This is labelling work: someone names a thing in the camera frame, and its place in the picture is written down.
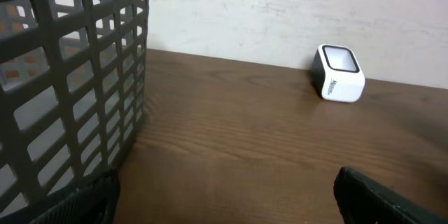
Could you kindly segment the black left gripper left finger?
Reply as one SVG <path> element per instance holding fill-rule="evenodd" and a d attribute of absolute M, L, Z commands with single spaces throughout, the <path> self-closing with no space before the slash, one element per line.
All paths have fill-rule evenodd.
<path fill-rule="evenodd" d="M 40 213 L 31 223 L 112 223 L 120 196 L 116 171 L 108 171 L 71 192 L 61 202 Z"/>

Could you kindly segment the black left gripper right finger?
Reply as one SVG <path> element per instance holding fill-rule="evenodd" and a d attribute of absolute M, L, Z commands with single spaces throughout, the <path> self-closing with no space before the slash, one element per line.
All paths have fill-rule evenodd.
<path fill-rule="evenodd" d="M 442 218 L 350 167 L 333 186 L 345 224 L 447 224 Z"/>

